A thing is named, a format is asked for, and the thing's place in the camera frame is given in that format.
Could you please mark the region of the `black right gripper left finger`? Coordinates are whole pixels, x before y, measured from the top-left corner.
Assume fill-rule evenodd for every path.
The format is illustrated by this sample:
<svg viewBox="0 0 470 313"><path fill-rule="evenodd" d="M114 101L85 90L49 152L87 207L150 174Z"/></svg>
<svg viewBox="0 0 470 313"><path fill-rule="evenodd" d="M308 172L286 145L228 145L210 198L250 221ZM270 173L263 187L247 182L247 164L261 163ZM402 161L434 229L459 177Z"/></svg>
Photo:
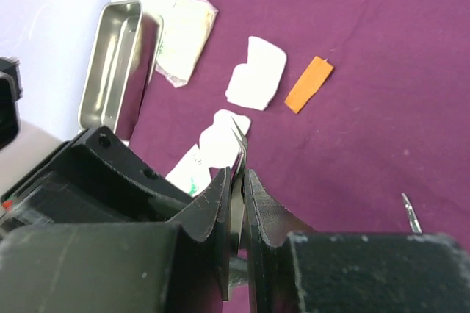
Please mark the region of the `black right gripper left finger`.
<svg viewBox="0 0 470 313"><path fill-rule="evenodd" d="M23 226L1 242L3 312L220 312L230 176L169 221Z"/></svg>

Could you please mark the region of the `curved tip steel tweezers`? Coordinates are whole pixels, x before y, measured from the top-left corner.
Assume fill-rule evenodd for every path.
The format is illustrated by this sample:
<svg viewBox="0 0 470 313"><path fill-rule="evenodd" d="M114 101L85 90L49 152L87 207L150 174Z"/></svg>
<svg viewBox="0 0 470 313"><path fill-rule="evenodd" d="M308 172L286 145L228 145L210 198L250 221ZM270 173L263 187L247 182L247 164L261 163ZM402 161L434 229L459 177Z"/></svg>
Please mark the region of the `curved tip steel tweezers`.
<svg viewBox="0 0 470 313"><path fill-rule="evenodd" d="M230 289L242 286L247 282L246 260L239 258L239 248L242 238L242 227L245 216L243 181L247 163L247 139L234 119L232 132L239 144L239 152L236 160L235 171L231 179L231 258L229 262Z"/></svg>

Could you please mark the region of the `steel hemostat forceps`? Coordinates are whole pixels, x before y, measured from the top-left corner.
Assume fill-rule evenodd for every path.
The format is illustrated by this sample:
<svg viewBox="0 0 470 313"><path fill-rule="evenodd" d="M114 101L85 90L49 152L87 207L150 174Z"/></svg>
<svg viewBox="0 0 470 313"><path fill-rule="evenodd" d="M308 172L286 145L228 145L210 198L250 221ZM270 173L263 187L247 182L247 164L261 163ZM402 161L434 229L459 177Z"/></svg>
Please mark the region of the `steel hemostat forceps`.
<svg viewBox="0 0 470 313"><path fill-rule="evenodd" d="M412 203L409 197L405 193L401 193L402 201L404 203L405 211L407 212L408 222L411 228L411 231L414 234L421 234L422 228L419 223L419 219L414 211Z"/></svg>

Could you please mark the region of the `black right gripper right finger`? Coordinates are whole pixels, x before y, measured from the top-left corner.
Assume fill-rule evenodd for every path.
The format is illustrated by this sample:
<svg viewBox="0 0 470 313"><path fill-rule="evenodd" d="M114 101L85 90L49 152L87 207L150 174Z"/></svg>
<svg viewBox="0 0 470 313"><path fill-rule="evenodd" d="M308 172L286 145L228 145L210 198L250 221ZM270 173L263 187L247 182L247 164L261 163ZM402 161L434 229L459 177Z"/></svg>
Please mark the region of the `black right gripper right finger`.
<svg viewBox="0 0 470 313"><path fill-rule="evenodd" d="M245 174L252 312L467 312L469 255L444 234L314 231Z"/></svg>

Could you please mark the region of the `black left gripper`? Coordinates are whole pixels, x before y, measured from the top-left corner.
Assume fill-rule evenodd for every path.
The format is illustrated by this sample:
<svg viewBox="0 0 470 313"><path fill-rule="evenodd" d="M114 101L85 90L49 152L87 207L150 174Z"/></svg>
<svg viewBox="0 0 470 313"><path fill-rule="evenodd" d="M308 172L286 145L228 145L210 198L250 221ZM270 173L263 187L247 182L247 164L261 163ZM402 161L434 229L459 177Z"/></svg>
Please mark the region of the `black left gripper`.
<svg viewBox="0 0 470 313"><path fill-rule="evenodd" d="M63 142L1 197L1 231L25 225L166 221L192 198L108 127Z"/></svg>

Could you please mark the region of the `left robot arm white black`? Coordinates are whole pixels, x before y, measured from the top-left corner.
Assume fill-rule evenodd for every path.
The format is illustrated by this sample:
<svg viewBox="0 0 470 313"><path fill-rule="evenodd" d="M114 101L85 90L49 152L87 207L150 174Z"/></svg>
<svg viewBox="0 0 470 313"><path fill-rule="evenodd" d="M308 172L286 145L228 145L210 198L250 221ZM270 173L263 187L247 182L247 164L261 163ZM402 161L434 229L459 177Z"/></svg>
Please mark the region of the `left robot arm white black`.
<svg viewBox="0 0 470 313"><path fill-rule="evenodd" d="M19 63L1 58L1 230L166 221L191 201L110 128L61 141L22 121Z"/></svg>

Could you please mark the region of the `bagged bandage roll green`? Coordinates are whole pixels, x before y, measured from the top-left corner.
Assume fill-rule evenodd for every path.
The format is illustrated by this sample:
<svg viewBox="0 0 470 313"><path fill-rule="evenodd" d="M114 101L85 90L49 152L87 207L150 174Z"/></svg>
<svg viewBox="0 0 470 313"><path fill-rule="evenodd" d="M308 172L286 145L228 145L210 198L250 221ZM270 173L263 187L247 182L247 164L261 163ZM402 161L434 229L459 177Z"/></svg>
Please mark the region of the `bagged bandage roll green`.
<svg viewBox="0 0 470 313"><path fill-rule="evenodd" d="M156 61L156 71L174 88L189 83L217 14L208 0L176 0L164 24Z"/></svg>

